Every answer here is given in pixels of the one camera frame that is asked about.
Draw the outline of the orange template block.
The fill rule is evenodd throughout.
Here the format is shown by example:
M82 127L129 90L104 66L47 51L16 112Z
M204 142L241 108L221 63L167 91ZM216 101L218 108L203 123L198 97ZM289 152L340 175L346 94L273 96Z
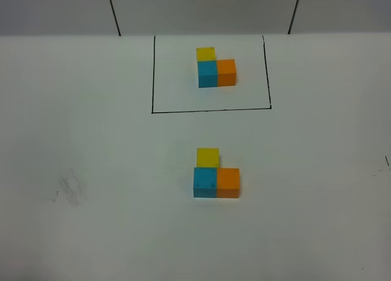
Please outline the orange template block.
M236 64L234 59L217 60L217 86L236 85Z

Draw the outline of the yellow template block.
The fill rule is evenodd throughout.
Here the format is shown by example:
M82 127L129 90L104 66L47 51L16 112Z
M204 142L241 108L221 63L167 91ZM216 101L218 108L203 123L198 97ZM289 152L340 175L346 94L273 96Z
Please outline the yellow template block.
M196 49L197 61L213 61L216 60L216 53L214 47L202 47Z

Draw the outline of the blue template block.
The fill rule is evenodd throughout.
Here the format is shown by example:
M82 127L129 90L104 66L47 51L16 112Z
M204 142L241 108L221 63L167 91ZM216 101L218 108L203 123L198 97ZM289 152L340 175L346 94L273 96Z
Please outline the blue template block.
M199 88L217 87L217 63L215 60L198 61Z

